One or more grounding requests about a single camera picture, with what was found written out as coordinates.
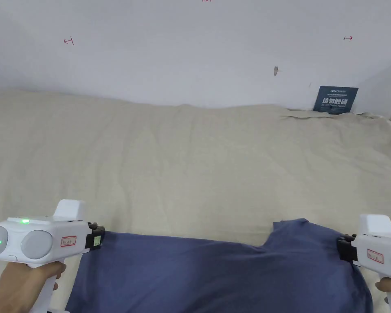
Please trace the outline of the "person's left hand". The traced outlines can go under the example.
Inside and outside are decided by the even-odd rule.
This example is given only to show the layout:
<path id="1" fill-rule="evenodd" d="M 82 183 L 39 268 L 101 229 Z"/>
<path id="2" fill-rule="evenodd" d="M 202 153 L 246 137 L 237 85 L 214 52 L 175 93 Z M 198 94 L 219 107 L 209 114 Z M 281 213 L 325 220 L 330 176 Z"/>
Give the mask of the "person's left hand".
<path id="1" fill-rule="evenodd" d="M 0 276 L 0 313 L 28 313 L 47 279 L 59 279 L 66 264 L 59 261 L 30 268 L 9 262 Z"/>

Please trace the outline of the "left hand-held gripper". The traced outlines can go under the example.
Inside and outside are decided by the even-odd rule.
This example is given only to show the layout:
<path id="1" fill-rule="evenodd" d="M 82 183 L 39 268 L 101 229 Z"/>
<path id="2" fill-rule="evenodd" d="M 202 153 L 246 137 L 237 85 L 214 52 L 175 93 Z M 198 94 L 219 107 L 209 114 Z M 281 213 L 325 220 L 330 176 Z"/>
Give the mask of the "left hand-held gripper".
<path id="1" fill-rule="evenodd" d="M 51 216 L 17 216 L 0 222 L 0 260 L 30 268 L 100 249 L 105 228 L 85 220 L 85 203 L 63 199 Z"/>

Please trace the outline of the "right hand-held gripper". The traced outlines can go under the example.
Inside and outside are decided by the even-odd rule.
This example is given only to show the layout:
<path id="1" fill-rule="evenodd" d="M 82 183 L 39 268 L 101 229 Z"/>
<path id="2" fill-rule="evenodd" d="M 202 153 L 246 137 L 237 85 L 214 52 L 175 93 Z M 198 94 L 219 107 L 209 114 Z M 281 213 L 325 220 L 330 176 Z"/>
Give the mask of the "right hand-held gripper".
<path id="1" fill-rule="evenodd" d="M 362 214 L 356 234 L 337 239 L 340 259 L 391 279 L 391 220 L 386 215 Z"/>

